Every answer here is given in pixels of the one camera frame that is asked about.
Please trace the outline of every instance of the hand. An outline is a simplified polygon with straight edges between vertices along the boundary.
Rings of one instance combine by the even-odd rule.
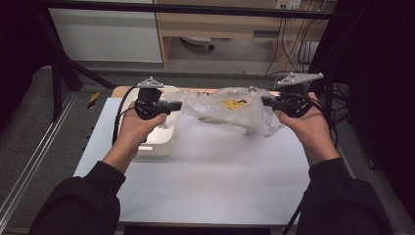
[[[134,108],[134,102],[130,104],[129,108]],[[125,112],[118,138],[104,157],[103,162],[125,173],[132,159],[137,155],[138,147],[154,128],[165,121],[166,117],[166,114],[161,114],[152,119],[142,120],[134,109]]]
[[[317,99],[312,92],[308,93],[308,96]],[[315,164],[339,157],[330,138],[327,121],[317,108],[312,107],[302,117],[288,117],[278,110],[275,111],[275,114],[281,123],[289,126],[294,131]]]

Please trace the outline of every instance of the white tabletop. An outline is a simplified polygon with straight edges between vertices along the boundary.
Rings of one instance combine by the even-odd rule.
[[[110,98],[74,173],[84,176],[110,150],[120,99]],[[239,127],[182,116],[167,157],[137,157],[117,196],[120,222],[286,224],[306,189],[308,163],[294,132],[245,135]]]

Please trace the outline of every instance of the power strip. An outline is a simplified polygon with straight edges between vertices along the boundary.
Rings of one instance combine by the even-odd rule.
[[[281,10],[298,10],[301,0],[278,0],[275,9]]]

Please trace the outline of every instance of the plastic bag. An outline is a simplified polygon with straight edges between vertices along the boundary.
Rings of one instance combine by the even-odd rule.
[[[214,124],[237,125],[246,133],[261,132],[271,136],[281,127],[272,108],[262,104],[261,97],[272,97],[264,89],[256,87],[229,87],[214,93],[181,90],[168,93],[166,101],[181,101],[181,114]]]

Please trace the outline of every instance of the metal frame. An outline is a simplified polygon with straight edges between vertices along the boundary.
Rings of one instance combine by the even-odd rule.
[[[169,5],[169,4],[142,4],[142,3],[118,3],[118,2],[92,2],[92,1],[70,1],[70,0],[38,0],[32,7],[32,13],[38,21],[39,26],[47,35],[53,48],[56,64],[54,67],[54,81],[59,83],[63,78],[69,90],[79,90],[82,86],[75,71],[83,73],[87,77],[97,81],[107,88],[115,88],[116,85],[106,81],[104,78],[73,61],[65,52],[59,35],[46,19],[49,9],[75,9],[93,11],[118,11],[118,12],[153,12],[153,13],[175,13],[175,14],[203,14],[222,16],[246,16],[265,18],[291,18],[291,19],[313,19],[313,20],[339,20],[349,15],[346,13],[331,12],[309,12],[279,9],[257,9],[257,8],[235,8],[216,6],[192,6],[192,5]],[[62,110],[62,98],[60,98],[61,87],[54,86],[54,116],[55,120]]]

